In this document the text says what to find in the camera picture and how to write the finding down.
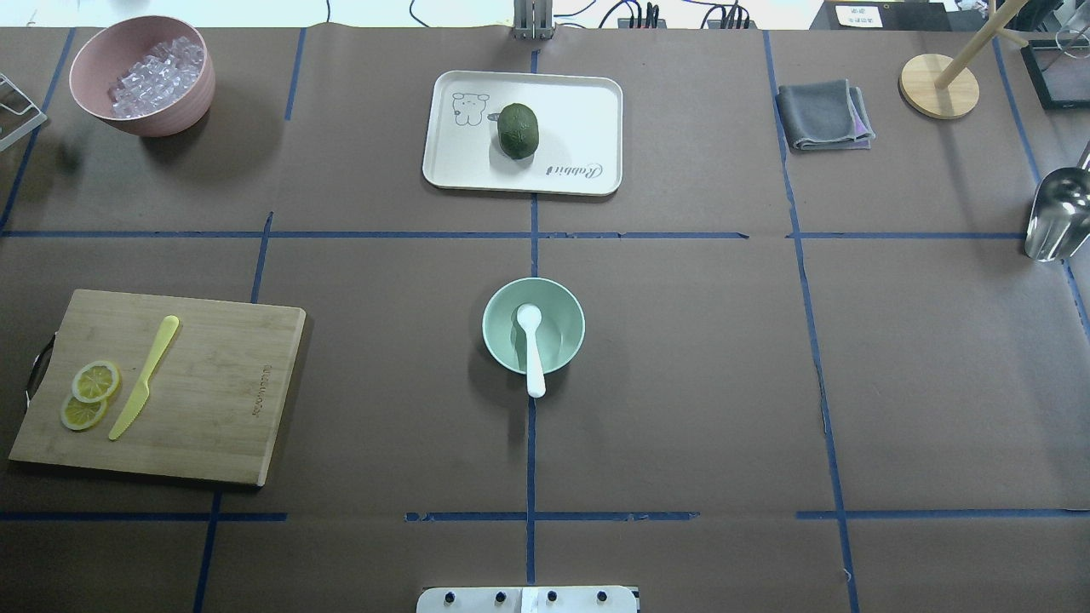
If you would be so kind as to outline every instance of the gray towel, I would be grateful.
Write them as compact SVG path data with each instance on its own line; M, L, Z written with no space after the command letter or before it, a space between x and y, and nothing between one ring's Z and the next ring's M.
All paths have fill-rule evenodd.
M780 85L776 95L787 142L802 151L869 149L874 139L863 93L847 79Z

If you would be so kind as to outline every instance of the white spoon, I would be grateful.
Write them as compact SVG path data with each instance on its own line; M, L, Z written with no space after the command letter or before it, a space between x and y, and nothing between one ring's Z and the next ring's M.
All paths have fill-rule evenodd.
M526 394L541 398L545 395L545 373L542 372L542 357L537 352L537 326L542 323L542 311L528 302L519 306L514 318L526 333Z

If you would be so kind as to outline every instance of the wooden rod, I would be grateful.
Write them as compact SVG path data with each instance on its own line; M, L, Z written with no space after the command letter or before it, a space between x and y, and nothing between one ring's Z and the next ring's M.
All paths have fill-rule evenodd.
M1007 0L1004 2L1003 7L1001 7L1000 10L988 20L988 23L977 31L977 34L971 40L969 40L969 44L965 46L965 49L961 49L961 52L954 58L954 61L946 67L946 70L944 70L938 77L935 79L935 88L945 89L948 87L949 84L954 82L954 79L961 74L965 67L969 65L972 58L977 57L977 53L980 52L980 49L983 48L984 44L991 40L1001 27L1007 25L1007 22L1010 21L1015 16L1015 13L1020 11L1027 2L1029 2L1029 0Z

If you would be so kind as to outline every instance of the cartoon bear drawing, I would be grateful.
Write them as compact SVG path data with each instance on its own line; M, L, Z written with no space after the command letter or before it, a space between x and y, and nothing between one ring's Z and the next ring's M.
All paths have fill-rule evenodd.
M487 94L455 94L455 123L458 125L480 125L484 119Z

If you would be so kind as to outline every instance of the yellow knife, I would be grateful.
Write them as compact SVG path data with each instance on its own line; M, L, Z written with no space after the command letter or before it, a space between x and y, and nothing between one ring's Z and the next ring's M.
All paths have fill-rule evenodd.
M144 408L144 402L147 402L148 397L152 395L152 388L148 387L147 382L152 378L152 373L155 371L155 366L159 364L159 360L167 350L167 346L170 345L170 340L174 338L179 323L177 316L167 315L162 318L162 323L159 324L159 332L155 334L155 341L152 342L152 350L144 362L144 369L140 371L140 378L133 384L133 392L129 395L129 400L125 401L125 408L121 409L118 421L110 429L110 441L117 441L132 425L133 421L136 420L136 416L140 414L141 409Z

